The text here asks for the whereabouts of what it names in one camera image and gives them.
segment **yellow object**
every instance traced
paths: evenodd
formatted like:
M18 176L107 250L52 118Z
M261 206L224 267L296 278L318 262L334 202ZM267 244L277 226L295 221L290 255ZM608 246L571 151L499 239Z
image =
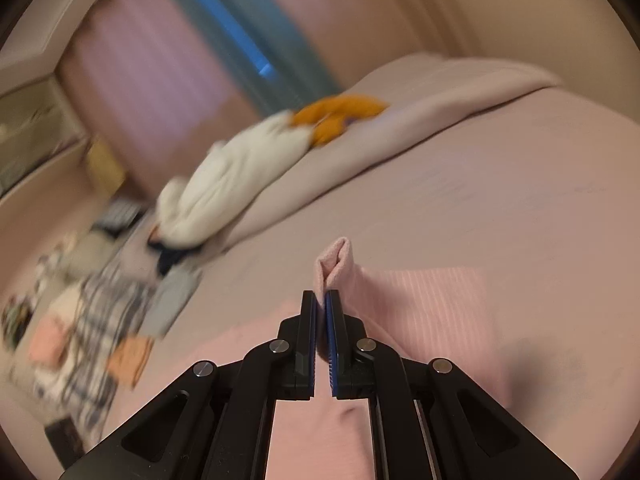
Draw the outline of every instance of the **yellow object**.
M94 186L106 196L113 196L124 184L127 172L102 140L94 140L86 154L85 162L87 173Z
M337 95L325 97L302 108L293 116L293 126L316 124L311 147L326 144L340 137L348 121L370 119L381 114L388 104L363 95Z

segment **white towel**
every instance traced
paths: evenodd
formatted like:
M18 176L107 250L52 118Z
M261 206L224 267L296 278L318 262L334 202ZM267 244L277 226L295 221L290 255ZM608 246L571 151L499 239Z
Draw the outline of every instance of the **white towel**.
M195 247L231 222L309 149L311 126L291 127L285 110L216 142L189 181L172 179L158 197L162 242Z

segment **pink blanket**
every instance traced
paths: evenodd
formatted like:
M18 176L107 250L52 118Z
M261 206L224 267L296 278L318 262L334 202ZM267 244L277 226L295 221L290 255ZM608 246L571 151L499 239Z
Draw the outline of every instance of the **pink blanket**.
M316 261L315 292L321 300L337 288L347 313L359 316L367 335L424 362L452 359L503 404L508 389L484 310L484 288L472 269L371 272L353 261L351 243L336 240ZM281 320L299 303L284 304L269 317L236 327L173 364L167 374L149 378L133 391L123 423L168 383L201 359L217 364L239 360L253 346L274 338ZM310 402L279 402L271 437L267 477L309 480L373 479L369 414L364 400L331 397L328 365L316 363L316 396Z

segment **teal curtain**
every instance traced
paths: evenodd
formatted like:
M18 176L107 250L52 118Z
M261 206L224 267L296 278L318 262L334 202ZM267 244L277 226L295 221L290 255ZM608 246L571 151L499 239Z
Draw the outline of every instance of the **teal curtain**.
M177 0L263 115L341 88L273 0Z

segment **orange cloth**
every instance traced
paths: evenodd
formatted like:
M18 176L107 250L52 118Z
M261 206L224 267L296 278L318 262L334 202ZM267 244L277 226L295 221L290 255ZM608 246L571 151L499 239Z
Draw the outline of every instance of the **orange cloth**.
M341 136L348 121L373 118L387 107L388 104L363 95L325 97L302 108L293 116L292 125L317 124L311 146L321 146Z
M109 357L107 371L119 384L133 388L145 369L153 345L154 340L151 337L127 337Z

